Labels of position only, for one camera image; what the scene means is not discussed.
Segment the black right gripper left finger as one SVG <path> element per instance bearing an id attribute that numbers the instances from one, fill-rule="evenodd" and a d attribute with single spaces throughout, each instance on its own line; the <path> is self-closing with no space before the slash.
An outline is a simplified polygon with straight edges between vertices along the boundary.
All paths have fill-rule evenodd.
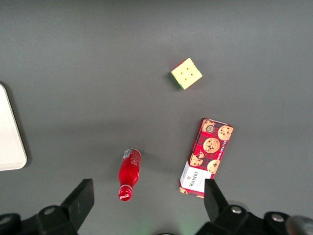
<path id="1" fill-rule="evenodd" d="M 84 179 L 59 206 L 36 215 L 40 235 L 76 235 L 94 205 L 93 179 Z"/>

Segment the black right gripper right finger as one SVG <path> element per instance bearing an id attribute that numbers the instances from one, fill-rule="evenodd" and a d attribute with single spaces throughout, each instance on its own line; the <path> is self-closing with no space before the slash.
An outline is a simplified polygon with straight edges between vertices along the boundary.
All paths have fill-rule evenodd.
<path id="1" fill-rule="evenodd" d="M 205 180 L 204 206 L 209 222 L 199 235 L 243 235 L 248 212 L 239 205 L 230 205 L 213 179 Z"/>

